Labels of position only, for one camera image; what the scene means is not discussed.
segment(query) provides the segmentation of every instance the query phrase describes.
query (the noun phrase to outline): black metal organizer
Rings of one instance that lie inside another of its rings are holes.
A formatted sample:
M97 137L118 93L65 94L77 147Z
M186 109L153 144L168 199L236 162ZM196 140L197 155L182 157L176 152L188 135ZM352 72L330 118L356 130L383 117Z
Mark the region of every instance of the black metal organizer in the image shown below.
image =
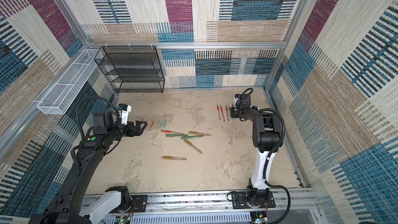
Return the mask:
M102 59L95 62L117 93L163 92L164 75L156 47L102 46L98 52Z

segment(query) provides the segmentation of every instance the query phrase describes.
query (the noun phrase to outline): wire rack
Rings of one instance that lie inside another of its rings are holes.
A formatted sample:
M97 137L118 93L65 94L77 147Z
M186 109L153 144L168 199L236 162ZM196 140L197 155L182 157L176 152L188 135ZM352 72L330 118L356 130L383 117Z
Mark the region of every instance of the wire rack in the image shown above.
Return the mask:
M98 50L84 50L48 91L37 108L44 114L64 115L97 66L94 57L99 59L102 53Z
M95 62L118 93L162 93L164 75L156 47L102 46Z

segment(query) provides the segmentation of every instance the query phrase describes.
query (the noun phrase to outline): green pen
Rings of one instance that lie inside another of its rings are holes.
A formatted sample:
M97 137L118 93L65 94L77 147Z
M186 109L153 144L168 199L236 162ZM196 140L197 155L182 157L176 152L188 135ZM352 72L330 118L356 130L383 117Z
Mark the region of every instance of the green pen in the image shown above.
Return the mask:
M181 139L187 139L187 138L200 138L200 137L203 137L203 135L184 136L184 137L181 137Z
M188 134L166 134L166 137L188 136Z

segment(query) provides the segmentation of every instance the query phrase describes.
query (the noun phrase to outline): table surface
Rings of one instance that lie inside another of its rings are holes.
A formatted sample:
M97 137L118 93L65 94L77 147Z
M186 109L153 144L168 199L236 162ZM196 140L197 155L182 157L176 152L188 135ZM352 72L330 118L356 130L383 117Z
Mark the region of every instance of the table surface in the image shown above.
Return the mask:
M129 121L147 120L138 137L124 137L106 155L86 194L102 194L108 187L126 185L130 192L173 192L245 189L256 160L252 122L227 121L225 105L232 105L236 93L245 88L180 90L163 93L121 93L119 103L132 106ZM251 103L268 107L262 89L255 89ZM225 122L218 119L216 104L223 106ZM158 127L166 119L166 127ZM203 154L180 137L166 137L161 129L211 136L190 139ZM186 157L186 161L162 156ZM299 187L284 146L272 163L271 184Z

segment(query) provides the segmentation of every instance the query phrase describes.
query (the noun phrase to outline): white wire basket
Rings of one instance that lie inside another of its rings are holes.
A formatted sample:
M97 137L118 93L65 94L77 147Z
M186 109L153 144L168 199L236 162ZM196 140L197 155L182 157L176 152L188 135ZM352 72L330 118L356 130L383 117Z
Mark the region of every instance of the white wire basket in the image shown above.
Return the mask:
M101 52L84 50L48 91L37 108L44 114L64 115L97 66L94 61L96 56L96 59L101 59Z

